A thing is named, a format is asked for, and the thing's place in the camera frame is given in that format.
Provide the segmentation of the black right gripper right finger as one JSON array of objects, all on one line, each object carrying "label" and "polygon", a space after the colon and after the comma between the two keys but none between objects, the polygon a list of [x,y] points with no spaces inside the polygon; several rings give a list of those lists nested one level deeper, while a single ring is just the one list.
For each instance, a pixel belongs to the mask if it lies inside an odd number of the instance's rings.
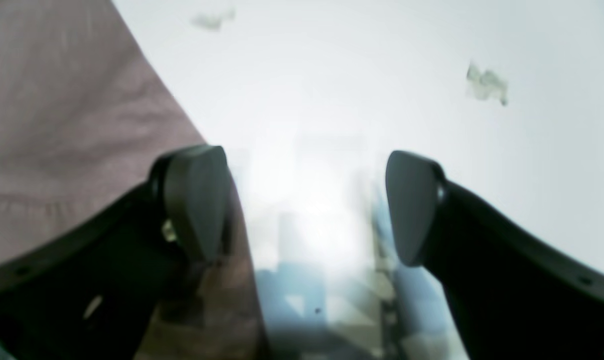
[{"label": "black right gripper right finger", "polygon": [[416,153],[389,155],[385,187],[399,260],[441,283],[471,360],[604,360],[603,274]]}]

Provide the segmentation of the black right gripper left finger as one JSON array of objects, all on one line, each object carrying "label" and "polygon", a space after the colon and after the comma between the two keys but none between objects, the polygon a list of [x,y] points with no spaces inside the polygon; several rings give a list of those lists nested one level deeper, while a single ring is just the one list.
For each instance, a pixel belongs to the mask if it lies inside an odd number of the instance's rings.
[{"label": "black right gripper left finger", "polygon": [[0,264],[0,348],[17,360],[131,360],[156,304],[222,248],[221,146],[167,153],[148,180],[71,232]]}]

